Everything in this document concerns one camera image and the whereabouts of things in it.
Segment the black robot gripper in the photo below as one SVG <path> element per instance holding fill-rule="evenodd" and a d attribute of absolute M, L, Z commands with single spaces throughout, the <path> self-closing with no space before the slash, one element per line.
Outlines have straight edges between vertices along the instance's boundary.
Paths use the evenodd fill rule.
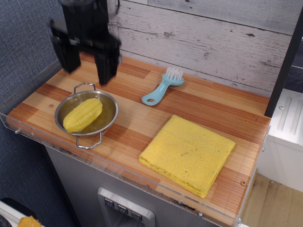
<path fill-rule="evenodd" d="M 116 75 L 121 42 L 110 34 L 106 0 L 60 0 L 63 19 L 49 21 L 51 40 L 62 68 L 71 73 L 80 62 L 79 49 L 95 54 L 101 85 Z"/>

